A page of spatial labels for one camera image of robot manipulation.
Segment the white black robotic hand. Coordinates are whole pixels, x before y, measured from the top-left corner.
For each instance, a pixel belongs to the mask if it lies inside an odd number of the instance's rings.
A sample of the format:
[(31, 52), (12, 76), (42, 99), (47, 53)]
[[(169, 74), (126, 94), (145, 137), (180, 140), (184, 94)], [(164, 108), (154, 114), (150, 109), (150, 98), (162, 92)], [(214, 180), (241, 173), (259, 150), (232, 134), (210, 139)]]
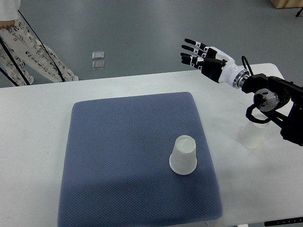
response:
[(181, 63), (189, 65), (216, 83), (227, 83), (240, 88), (250, 76), (247, 69), (238, 66), (235, 60), (221, 50), (201, 42), (185, 39), (181, 47), (190, 53), (181, 53)]

